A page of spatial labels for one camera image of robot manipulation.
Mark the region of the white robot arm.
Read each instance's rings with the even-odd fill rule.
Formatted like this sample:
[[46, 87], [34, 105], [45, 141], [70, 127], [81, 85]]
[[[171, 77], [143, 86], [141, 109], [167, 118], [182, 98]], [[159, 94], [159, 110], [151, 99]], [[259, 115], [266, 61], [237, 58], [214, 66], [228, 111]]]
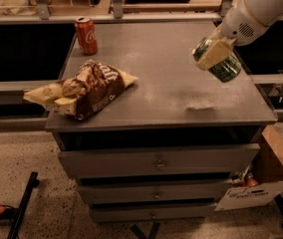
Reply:
[[197, 60], [198, 68], [209, 70], [229, 57], [235, 46], [253, 43], [282, 17], [283, 0], [238, 1], [207, 38], [210, 45]]

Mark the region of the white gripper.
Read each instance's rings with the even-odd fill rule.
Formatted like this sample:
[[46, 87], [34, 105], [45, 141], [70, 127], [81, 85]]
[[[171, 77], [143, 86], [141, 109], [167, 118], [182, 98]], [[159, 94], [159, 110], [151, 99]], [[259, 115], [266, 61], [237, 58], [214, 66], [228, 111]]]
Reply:
[[262, 24], [251, 12], [244, 0], [228, 10], [221, 24], [221, 33], [226, 38], [204, 38], [194, 49], [197, 67], [207, 71], [229, 57], [235, 46], [251, 44], [262, 36], [268, 27]]

